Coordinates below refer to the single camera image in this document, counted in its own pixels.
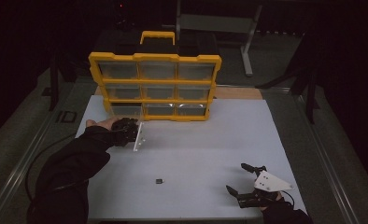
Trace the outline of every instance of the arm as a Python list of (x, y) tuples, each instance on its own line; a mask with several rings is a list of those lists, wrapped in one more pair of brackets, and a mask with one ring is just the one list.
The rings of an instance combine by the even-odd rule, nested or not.
[(35, 184), (28, 223), (86, 223), (88, 179), (109, 161), (113, 146), (102, 134), (117, 119), (87, 120), (85, 133), (49, 157)]

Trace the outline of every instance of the yellow carrying handle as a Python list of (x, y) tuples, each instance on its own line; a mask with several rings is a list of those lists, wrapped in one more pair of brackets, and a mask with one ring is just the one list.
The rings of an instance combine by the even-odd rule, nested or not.
[(143, 40), (146, 37), (153, 38), (172, 38), (172, 43), (175, 45), (175, 32), (168, 31), (143, 31), (141, 34), (140, 44), (143, 44)]

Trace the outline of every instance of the white robot part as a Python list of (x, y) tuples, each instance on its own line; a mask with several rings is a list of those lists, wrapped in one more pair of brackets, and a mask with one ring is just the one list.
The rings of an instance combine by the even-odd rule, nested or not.
[(144, 133), (142, 130), (143, 125), (144, 125), (144, 122), (140, 122), (140, 124), (138, 125), (137, 137), (134, 142), (134, 151), (137, 151), (144, 144), (144, 142), (146, 142), (146, 139), (144, 138)]
[(268, 192), (294, 189), (291, 184), (274, 175), (269, 174), (266, 171), (261, 171), (256, 182), (254, 182), (254, 188), (262, 189)]

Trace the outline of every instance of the human hand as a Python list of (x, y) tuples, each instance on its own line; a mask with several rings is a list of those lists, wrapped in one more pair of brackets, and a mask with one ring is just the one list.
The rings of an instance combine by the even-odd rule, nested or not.
[(91, 126), (100, 126), (100, 127), (106, 128), (109, 131), (111, 131), (112, 124), (115, 121), (118, 121), (118, 120), (119, 120), (118, 117), (113, 117), (111, 119), (105, 119), (105, 120), (99, 121), (99, 122), (96, 122), (93, 119), (87, 119), (86, 120), (86, 127), (88, 128), (88, 127), (91, 127)]

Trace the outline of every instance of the black sleeve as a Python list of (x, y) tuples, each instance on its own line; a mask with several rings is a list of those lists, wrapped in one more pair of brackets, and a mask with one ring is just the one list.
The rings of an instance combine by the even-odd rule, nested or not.
[(107, 164), (106, 150), (113, 146), (105, 132), (103, 127), (91, 126), (49, 157), (35, 184), (29, 224), (87, 222), (88, 179)]
[(312, 219), (301, 209), (294, 210), (289, 203), (273, 203), (262, 211), (264, 224), (313, 224)]

